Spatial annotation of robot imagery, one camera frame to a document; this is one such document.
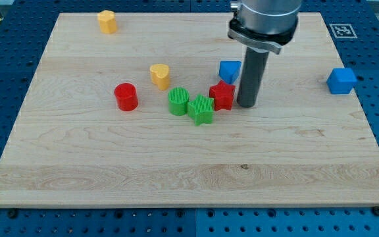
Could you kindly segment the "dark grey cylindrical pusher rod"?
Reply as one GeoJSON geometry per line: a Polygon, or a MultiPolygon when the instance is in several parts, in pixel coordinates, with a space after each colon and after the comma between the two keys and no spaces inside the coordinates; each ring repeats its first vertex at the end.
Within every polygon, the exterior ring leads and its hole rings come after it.
{"type": "Polygon", "coordinates": [[[268,54],[268,51],[257,52],[250,47],[246,49],[237,96],[239,106],[249,108],[256,104],[268,54]]]}

